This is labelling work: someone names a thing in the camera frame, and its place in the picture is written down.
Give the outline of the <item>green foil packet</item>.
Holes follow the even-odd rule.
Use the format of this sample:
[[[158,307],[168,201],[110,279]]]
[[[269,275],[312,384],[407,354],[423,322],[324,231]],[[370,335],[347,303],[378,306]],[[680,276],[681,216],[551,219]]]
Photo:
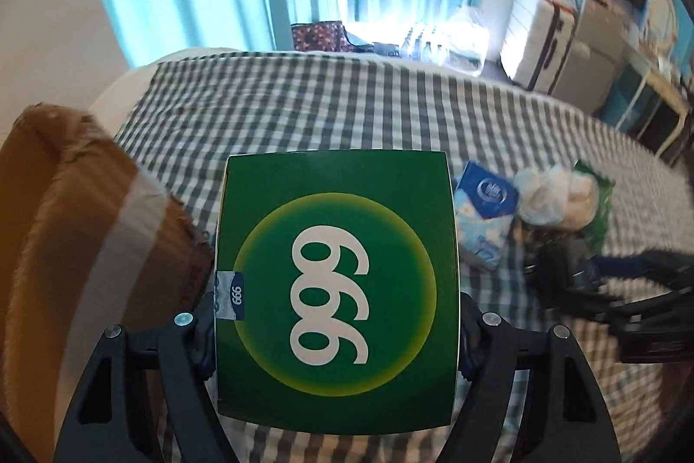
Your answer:
[[[574,171],[592,176],[598,186],[598,204],[595,215],[593,220],[580,230],[580,233],[586,240],[588,249],[594,255],[601,255],[609,230],[609,216],[613,209],[612,195],[615,182],[601,175],[589,163],[582,160],[576,161]]]

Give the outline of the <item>cream cloth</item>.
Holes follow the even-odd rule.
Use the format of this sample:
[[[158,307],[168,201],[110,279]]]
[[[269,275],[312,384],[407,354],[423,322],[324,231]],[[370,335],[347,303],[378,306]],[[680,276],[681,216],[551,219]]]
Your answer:
[[[598,181],[562,166],[521,169],[513,179],[519,192],[517,215],[529,226],[578,231],[595,219]]]

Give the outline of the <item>blue tissue pack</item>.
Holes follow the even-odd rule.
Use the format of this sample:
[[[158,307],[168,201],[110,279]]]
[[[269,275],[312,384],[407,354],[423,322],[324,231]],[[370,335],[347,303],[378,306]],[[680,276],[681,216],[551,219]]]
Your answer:
[[[511,181],[468,161],[456,183],[453,201],[463,259],[495,270],[507,248],[519,192]]]

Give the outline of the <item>green 999 medicine box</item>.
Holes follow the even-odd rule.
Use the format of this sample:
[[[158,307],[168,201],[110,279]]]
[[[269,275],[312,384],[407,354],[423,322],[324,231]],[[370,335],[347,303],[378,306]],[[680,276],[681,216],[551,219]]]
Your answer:
[[[451,422],[459,261],[441,151],[232,156],[215,251],[221,415],[326,435]]]

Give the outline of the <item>black round jar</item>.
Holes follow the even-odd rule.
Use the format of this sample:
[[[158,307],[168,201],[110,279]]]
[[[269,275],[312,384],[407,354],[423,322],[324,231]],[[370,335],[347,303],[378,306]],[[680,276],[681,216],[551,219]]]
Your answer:
[[[585,239],[561,230],[533,229],[525,241],[524,273],[542,307],[558,308],[572,295],[593,294],[602,286]]]

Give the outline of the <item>brown cardboard box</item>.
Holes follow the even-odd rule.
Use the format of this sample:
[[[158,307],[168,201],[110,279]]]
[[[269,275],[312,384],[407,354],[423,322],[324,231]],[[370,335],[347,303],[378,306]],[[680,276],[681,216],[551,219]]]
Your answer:
[[[212,267],[183,204],[80,110],[36,105],[1,148],[1,410],[51,461],[108,325],[157,327]]]

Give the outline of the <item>white side table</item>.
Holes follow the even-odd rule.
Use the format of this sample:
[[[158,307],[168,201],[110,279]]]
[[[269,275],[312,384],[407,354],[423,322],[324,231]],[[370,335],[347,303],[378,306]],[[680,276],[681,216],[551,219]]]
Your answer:
[[[673,166],[691,137],[693,103],[656,63],[629,49],[596,116]]]

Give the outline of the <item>grey mini fridge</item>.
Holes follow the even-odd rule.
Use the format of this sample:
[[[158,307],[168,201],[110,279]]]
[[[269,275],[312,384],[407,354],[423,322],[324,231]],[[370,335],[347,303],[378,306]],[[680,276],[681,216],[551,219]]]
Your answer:
[[[595,0],[587,0],[549,95],[592,115],[612,86],[625,40],[623,20]]]

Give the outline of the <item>white oval mirror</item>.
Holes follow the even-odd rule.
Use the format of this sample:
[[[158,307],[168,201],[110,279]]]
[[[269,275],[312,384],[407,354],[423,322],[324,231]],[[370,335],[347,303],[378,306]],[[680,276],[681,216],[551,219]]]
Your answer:
[[[679,22],[673,0],[653,0],[646,20],[645,42],[656,60],[667,60],[678,41]]]

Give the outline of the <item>white suitcase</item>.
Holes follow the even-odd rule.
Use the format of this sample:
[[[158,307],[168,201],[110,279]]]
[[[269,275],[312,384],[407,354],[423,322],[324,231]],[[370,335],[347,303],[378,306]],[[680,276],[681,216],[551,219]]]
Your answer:
[[[573,12],[548,0],[513,0],[500,50],[507,78],[525,90],[548,94],[574,23]]]

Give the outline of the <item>large water jug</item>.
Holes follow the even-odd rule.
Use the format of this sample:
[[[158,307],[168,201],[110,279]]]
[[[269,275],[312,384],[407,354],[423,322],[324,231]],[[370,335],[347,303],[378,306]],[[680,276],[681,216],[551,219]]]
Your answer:
[[[461,6],[436,27],[435,45],[439,65],[477,78],[484,70],[491,33],[475,7]]]

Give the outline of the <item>checkered tablecloth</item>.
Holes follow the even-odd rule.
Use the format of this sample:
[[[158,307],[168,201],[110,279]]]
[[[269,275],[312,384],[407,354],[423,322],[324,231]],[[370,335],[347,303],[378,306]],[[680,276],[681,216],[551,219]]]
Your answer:
[[[586,162],[615,183],[608,255],[693,252],[686,176],[595,118],[492,82],[356,56],[232,52],[170,56],[131,70],[108,94],[98,114],[116,141],[210,234],[229,155],[392,148],[444,151],[454,179],[468,160],[507,179],[527,167]],[[461,267],[462,290],[514,325],[545,329],[552,319],[527,292],[521,268],[512,244],[495,275]],[[621,364],[605,327],[572,327],[623,461],[635,462],[665,418],[661,365]],[[352,438],[223,425],[241,462],[433,462],[448,431]]]

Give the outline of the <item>patterned gift bag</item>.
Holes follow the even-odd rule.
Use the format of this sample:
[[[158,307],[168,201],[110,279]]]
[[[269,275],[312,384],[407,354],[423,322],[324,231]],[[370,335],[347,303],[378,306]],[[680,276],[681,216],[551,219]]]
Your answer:
[[[291,26],[294,49],[298,52],[353,52],[341,21],[293,23]]]

